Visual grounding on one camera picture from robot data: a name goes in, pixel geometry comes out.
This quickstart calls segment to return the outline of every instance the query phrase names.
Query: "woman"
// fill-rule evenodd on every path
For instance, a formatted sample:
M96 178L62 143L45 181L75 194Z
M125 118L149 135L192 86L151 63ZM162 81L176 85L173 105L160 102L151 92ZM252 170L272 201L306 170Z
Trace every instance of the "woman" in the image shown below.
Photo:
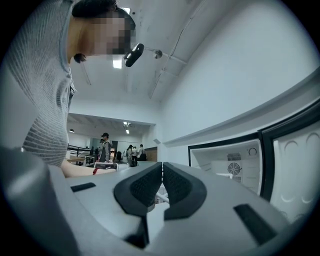
M61 167L66 177L93 173L65 160L67 116L75 93L70 62L127 53L135 29L115 0L72 4L72 0L44 0L16 34L0 70L2 77L12 78L10 86L23 93L36 112L22 147L48 165ZM7 86L4 80L0 83Z
M126 159L128 160L129 167L132 166L132 145L126 150Z

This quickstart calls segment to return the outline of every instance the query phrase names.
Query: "ceiling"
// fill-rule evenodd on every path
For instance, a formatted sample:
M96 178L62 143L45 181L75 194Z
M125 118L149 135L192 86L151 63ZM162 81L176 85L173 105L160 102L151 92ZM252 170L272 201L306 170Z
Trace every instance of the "ceiling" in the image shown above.
M149 129L149 125L138 124L131 121L130 127L124 128L122 121L89 116L82 114L69 113L67 119L67 129L74 129L76 134L90 137L100 137L103 133L109 133L110 136L126 136L126 129L129 130L130 136L141 136Z
M167 54L175 48L173 56L187 63L208 33L239 2L120 0L118 5L130 8L131 13L135 12L131 15L136 23L135 44L142 43ZM154 59L152 52L145 50L131 68L124 64L122 69L113 68L112 56L89 57L83 64L72 62L71 71L78 91L77 97L102 100L106 95L110 99L117 99L129 94L161 102L186 66L174 59L167 62L167 59L166 56Z

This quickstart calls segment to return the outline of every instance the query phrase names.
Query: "man wearing black cap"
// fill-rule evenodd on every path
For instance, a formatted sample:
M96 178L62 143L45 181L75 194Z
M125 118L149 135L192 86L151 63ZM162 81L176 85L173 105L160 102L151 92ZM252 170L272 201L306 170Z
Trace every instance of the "man wearing black cap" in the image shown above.
M102 143L102 152L101 152L99 161L101 163L109 162L112 142L109 141L109 134L106 132L103 135L101 135L101 137L103 138L104 143Z

